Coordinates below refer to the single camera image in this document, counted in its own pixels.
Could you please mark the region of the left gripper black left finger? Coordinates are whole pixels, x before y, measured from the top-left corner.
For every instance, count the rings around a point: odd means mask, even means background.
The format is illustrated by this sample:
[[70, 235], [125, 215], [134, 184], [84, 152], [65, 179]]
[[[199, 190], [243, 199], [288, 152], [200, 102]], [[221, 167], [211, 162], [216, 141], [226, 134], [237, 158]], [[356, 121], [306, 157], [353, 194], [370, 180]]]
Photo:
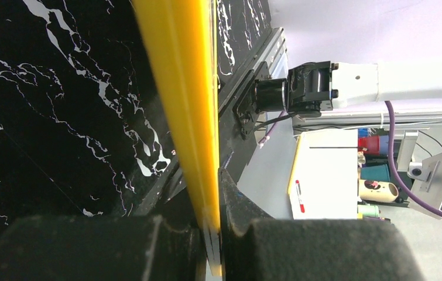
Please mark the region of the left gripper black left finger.
[[17, 220], [0, 237], [0, 280], [204, 280], [199, 232], [146, 217]]

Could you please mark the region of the yellow-framed whiteboard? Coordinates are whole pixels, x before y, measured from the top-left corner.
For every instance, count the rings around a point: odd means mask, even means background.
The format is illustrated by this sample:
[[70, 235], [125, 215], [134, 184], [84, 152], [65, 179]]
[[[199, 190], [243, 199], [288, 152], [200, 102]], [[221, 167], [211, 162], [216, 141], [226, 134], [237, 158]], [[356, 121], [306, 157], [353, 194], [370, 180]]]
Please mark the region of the yellow-framed whiteboard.
[[220, 230], [213, 1], [133, 1], [197, 222]]

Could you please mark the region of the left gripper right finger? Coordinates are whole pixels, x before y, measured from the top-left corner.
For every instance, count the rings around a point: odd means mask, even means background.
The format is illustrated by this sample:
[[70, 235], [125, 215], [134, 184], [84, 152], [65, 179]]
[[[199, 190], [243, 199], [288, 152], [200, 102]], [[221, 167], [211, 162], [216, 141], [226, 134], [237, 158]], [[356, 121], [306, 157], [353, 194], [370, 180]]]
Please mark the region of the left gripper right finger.
[[224, 280], [423, 280], [406, 240], [375, 220], [278, 220], [219, 169]]

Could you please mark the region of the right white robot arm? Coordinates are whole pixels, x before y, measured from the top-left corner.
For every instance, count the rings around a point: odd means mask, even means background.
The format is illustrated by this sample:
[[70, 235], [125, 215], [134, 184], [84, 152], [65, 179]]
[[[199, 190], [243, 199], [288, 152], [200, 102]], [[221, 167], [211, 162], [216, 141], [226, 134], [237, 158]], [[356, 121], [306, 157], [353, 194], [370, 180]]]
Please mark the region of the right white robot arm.
[[310, 118], [369, 102], [442, 99], [442, 61], [304, 63], [285, 78], [257, 81], [252, 97], [257, 112]]

